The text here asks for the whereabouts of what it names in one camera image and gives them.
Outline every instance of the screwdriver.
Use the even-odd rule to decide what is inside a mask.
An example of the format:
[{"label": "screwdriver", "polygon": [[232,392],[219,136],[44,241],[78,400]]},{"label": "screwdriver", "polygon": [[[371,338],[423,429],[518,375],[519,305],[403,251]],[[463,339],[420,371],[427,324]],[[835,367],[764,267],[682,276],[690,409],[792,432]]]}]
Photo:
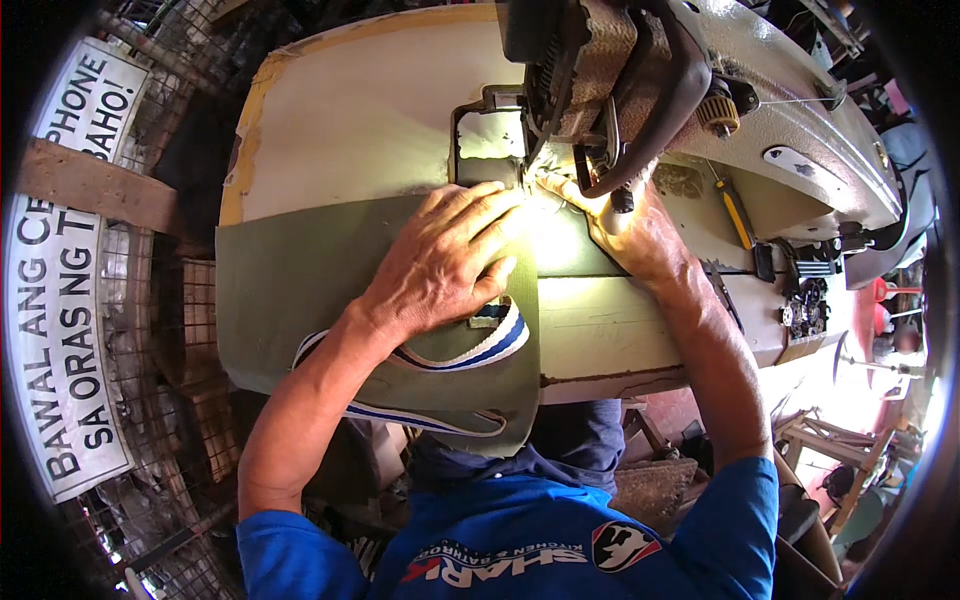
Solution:
[{"label": "screwdriver", "polygon": [[720,198],[723,200],[727,212],[730,213],[730,218],[733,220],[733,227],[736,228],[736,235],[740,238],[740,244],[743,245],[743,248],[746,250],[751,249],[756,245],[754,228],[750,225],[750,217],[747,216],[747,211],[743,207],[740,195],[733,189],[733,184],[720,179],[716,169],[713,168],[713,164],[708,159],[705,160],[717,180],[714,187],[720,191]]}]

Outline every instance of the shark logo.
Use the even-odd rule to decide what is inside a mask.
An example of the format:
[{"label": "shark logo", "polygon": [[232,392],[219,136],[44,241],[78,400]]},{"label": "shark logo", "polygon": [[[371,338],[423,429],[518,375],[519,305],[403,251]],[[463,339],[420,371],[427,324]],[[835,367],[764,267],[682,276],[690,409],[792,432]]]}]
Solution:
[{"label": "shark logo", "polygon": [[660,550],[660,542],[633,523],[608,521],[593,530],[593,564],[605,573],[622,571]]}]

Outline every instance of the hand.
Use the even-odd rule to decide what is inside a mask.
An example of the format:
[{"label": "hand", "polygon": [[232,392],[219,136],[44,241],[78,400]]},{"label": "hand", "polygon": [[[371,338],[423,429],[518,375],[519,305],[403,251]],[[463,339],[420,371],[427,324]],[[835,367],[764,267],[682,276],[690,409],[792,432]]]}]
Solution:
[{"label": "hand", "polygon": [[475,314],[507,287],[516,258],[491,257],[525,225],[520,190],[448,185],[427,195],[354,303],[393,346]]},{"label": "hand", "polygon": [[673,280],[680,276],[684,264],[695,262],[673,227],[653,183],[647,183],[642,196],[634,196],[633,217],[618,235],[609,234],[600,225],[600,215],[610,201],[609,195],[584,198],[576,182],[558,174],[537,177],[537,183],[581,208],[587,214],[593,241],[647,285]]}]

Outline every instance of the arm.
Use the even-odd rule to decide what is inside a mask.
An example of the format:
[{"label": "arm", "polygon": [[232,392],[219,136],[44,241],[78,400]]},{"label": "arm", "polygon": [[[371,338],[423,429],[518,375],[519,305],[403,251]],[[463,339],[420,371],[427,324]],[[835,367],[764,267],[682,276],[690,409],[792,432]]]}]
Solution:
[{"label": "arm", "polygon": [[770,422],[756,380],[756,360],[727,314],[700,262],[680,239],[652,184],[636,200],[618,235],[599,225],[607,197],[587,200],[559,175],[540,184],[580,206],[590,235],[660,305],[713,442],[715,470],[749,456],[772,458]]},{"label": "arm", "polygon": [[516,260],[490,258],[522,228],[522,196],[502,183],[430,193],[404,226],[373,282],[316,350],[274,390],[239,469],[241,519],[300,512],[344,410],[394,348],[474,314],[503,292]]}]

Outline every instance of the man's left hand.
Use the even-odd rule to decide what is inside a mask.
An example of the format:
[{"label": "man's left hand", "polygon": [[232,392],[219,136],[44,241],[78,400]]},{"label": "man's left hand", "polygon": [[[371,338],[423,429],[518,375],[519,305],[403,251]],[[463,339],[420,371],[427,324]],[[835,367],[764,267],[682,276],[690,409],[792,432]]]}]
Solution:
[{"label": "man's left hand", "polygon": [[499,181],[434,190],[400,231],[354,307],[394,348],[473,315],[507,287],[513,256],[480,275],[523,230],[522,201],[521,190],[504,191]]}]

